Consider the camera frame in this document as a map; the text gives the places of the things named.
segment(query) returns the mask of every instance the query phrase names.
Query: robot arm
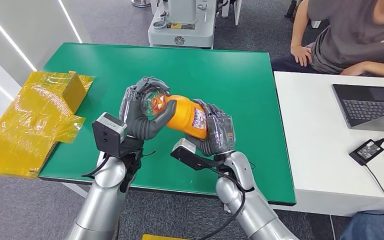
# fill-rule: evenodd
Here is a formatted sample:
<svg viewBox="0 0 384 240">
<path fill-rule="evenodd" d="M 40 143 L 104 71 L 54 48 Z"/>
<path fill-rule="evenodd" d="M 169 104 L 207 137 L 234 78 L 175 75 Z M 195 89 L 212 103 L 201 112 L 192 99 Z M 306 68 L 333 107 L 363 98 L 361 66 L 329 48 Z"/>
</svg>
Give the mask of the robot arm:
<svg viewBox="0 0 384 240">
<path fill-rule="evenodd" d="M 103 113 L 93 122 L 96 147 L 105 153 L 97 168 L 83 177 L 93 178 L 89 193 L 65 240 L 112 240 L 130 183 L 141 168 L 144 141 L 152 139 L 173 117 L 176 101 L 152 120 L 142 113 L 141 99 L 148 90 L 169 87 L 153 77 L 144 77 L 126 89 L 119 118 Z"/>
<path fill-rule="evenodd" d="M 119 119 L 103 113 L 93 123 L 96 146 L 105 156 L 93 172 L 84 175 L 94 181 L 65 240 L 113 239 L 130 183 L 141 167 L 144 141 L 153 138 L 176 109 L 176 102 L 169 101 L 160 115 L 148 120 L 141 112 L 140 99 L 154 86 L 170 94 L 162 81 L 144 77 L 127 88 Z M 221 175 L 215 186 L 217 195 L 235 213 L 233 216 L 250 239 L 297 240 L 259 191 L 247 157 L 235 151 L 232 118 L 215 105 L 200 100 L 197 103 L 205 111 L 208 138 L 202 141 L 186 136 L 188 140 L 182 138 L 171 156 L 195 170 L 208 168 Z M 196 155 L 196 148 L 205 156 L 214 155 L 214 160 Z"/>
<path fill-rule="evenodd" d="M 298 240 L 258 189 L 247 157 L 235 151 L 232 118 L 213 104 L 194 101 L 205 111 L 209 137 L 202 141 L 187 135 L 187 139 L 182 138 L 174 146 L 171 156 L 196 171 L 211 169 L 221 176 L 215 185 L 217 196 L 236 215 L 235 219 L 250 239 Z M 196 155 L 196 148 L 205 156 L 214 155 L 214 160 Z"/>
<path fill-rule="evenodd" d="M 223 165 L 232 169 L 237 181 L 245 189 L 245 204 L 236 217 L 245 234 L 252 240 L 298 240 L 279 220 L 258 189 L 247 157 L 236 151 L 226 157 Z M 242 193 L 230 179 L 220 177 L 215 190 L 232 213 L 239 209 Z"/>
</svg>

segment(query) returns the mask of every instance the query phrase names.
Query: white wall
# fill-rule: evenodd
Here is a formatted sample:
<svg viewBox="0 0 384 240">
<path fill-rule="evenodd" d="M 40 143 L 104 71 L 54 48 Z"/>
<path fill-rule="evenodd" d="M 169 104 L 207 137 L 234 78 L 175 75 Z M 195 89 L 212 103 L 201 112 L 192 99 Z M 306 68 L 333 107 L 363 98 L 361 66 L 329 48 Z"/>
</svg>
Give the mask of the white wall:
<svg viewBox="0 0 384 240">
<path fill-rule="evenodd" d="M 81 41 L 90 43 L 86 28 L 70 0 L 61 3 Z M 62 43 L 79 42 L 59 0 L 0 0 L 0 26 L 38 71 Z M 32 71 L 33 68 L 0 31 L 0 86 L 3 90 L 15 96 Z M 10 101 L 0 90 L 0 116 Z"/>
</svg>

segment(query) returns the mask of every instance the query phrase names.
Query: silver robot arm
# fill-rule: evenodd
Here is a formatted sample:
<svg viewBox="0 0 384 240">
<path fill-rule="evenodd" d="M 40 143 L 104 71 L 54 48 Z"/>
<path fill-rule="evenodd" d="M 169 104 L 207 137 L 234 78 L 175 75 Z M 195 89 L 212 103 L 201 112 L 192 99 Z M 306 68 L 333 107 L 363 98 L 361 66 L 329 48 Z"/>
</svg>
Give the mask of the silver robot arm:
<svg viewBox="0 0 384 240">
<path fill-rule="evenodd" d="M 239 151 L 219 154 L 214 160 L 196 155 L 196 145 L 182 138 L 174 145 L 171 156 L 196 171 L 217 167 L 219 172 L 229 173 L 245 191 L 245 203 L 236 216 L 245 234 L 251 240 L 298 240 L 279 220 L 254 181 L 247 157 Z M 235 182 L 221 176 L 215 185 L 218 198 L 234 214 L 241 207 L 243 194 Z"/>
<path fill-rule="evenodd" d="M 258 189 L 247 157 L 239 151 L 226 157 L 224 166 L 231 168 L 246 190 L 245 204 L 236 220 L 251 240 L 298 240 L 280 221 L 267 199 Z M 232 213 L 241 206 L 242 193 L 235 183 L 220 177 L 215 185 L 218 198 Z"/>
<path fill-rule="evenodd" d="M 120 186 L 126 177 L 126 165 L 111 156 L 96 173 L 89 193 L 65 240 L 112 240 L 123 211 L 127 192 Z"/>
</svg>

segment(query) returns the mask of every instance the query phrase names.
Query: white table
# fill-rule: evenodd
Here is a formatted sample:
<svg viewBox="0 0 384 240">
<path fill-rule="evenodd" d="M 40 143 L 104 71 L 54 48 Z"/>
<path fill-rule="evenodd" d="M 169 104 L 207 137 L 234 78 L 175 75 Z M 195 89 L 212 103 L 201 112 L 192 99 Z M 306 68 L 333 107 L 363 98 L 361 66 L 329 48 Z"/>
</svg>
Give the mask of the white table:
<svg viewBox="0 0 384 240">
<path fill-rule="evenodd" d="M 349 129 L 332 90 L 332 84 L 384 86 L 384 78 L 292 72 L 274 78 L 297 204 L 273 207 L 337 216 L 384 211 L 383 192 L 348 155 L 384 132 Z M 384 151 L 367 165 L 384 188 Z"/>
</svg>

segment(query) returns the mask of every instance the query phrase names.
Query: bottle label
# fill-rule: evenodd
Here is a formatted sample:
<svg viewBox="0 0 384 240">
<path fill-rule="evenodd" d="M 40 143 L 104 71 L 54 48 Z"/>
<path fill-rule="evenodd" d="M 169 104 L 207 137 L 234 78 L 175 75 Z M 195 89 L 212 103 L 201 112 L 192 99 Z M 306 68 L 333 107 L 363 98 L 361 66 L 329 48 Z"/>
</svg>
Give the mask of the bottle label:
<svg viewBox="0 0 384 240">
<path fill-rule="evenodd" d="M 205 112 L 195 108 L 192 126 L 197 129 L 205 129 L 207 126 L 207 118 L 205 116 Z"/>
</svg>

